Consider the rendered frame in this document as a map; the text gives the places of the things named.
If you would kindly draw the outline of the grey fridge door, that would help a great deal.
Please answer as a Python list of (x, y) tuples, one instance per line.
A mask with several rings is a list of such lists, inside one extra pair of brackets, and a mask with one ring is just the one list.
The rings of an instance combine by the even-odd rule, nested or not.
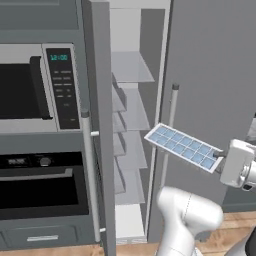
[[(256, 0), (174, 0), (161, 122), (168, 124), (173, 83), (180, 85), (174, 128), (221, 150), (246, 140), (256, 113)], [(157, 149), (148, 242), (161, 239), (156, 205), (165, 153)], [(166, 186), (223, 204), (227, 187), (171, 154)]]

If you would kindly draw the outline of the grey door bin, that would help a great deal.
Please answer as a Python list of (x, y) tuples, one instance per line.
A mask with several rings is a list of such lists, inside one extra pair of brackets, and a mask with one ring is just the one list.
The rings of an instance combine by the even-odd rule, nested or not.
[(112, 76), (112, 106), (114, 112), (127, 110), (127, 99), (122, 88), (118, 86), (115, 76)]
[(125, 181), (119, 168), (117, 159), (114, 159), (114, 183), (116, 194), (121, 194), (125, 192)]
[(114, 155), (123, 156), (126, 154), (126, 142), (121, 133), (113, 134)]
[(125, 132), (126, 131), (126, 123), (119, 112), (115, 112), (113, 114), (113, 132)]

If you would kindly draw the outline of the black built-in oven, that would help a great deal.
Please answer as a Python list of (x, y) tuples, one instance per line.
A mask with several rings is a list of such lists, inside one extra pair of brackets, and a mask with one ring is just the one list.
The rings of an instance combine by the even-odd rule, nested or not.
[(0, 155), (0, 220), (88, 214), (81, 152)]

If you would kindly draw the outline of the white freezer compartment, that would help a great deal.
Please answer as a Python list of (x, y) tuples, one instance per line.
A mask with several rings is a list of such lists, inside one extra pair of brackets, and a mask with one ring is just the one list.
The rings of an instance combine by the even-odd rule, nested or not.
[(171, 0), (110, 0), (110, 38), (113, 52), (139, 52), (153, 82), (118, 82), (120, 88), (137, 88), (150, 128), (139, 130), (147, 167), (139, 169), (145, 202), (115, 203), (118, 244), (145, 243), (156, 150), (144, 139), (160, 118)]

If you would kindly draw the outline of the grey tall cabinet housing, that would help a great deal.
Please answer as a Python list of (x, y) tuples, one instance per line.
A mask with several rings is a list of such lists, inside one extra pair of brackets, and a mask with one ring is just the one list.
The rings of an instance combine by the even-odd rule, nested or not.
[[(80, 117), (85, 90), (81, 0), (0, 0), (0, 44), (71, 43), (77, 70)], [(0, 134), (0, 155), (81, 152), (88, 215), (0, 220), (0, 251), (95, 243), (82, 122), (79, 131)]]

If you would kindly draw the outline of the blue white ice cube tray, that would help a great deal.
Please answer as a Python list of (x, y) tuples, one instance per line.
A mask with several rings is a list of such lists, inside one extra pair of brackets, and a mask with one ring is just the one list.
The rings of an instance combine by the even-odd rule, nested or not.
[(144, 139), (208, 173), (213, 173), (223, 160), (214, 156), (220, 149), (163, 123), (157, 124)]

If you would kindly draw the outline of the silver black microwave oven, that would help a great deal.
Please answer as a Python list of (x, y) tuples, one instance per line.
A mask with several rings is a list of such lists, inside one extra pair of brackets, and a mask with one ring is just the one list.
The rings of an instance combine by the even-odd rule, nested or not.
[(0, 134), (80, 129), (74, 46), (0, 44)]

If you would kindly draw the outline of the grey freezer door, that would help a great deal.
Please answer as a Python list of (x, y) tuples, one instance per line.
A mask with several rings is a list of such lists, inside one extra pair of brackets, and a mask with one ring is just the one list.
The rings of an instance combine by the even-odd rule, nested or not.
[(101, 237), (105, 256), (116, 256), (110, 3), (82, 0), (82, 11)]

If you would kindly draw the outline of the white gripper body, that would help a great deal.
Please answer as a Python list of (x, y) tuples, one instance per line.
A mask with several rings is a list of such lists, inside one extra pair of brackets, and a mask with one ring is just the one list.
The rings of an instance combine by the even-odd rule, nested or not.
[(256, 188), (256, 146), (233, 139), (225, 157), (220, 181), (235, 188)]

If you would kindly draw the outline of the dark grey base cabinet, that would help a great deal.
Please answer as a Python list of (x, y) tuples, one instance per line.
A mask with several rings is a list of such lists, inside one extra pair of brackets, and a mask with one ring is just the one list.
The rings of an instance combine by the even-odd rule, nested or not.
[(225, 213), (256, 211), (256, 193), (229, 188), (222, 208)]

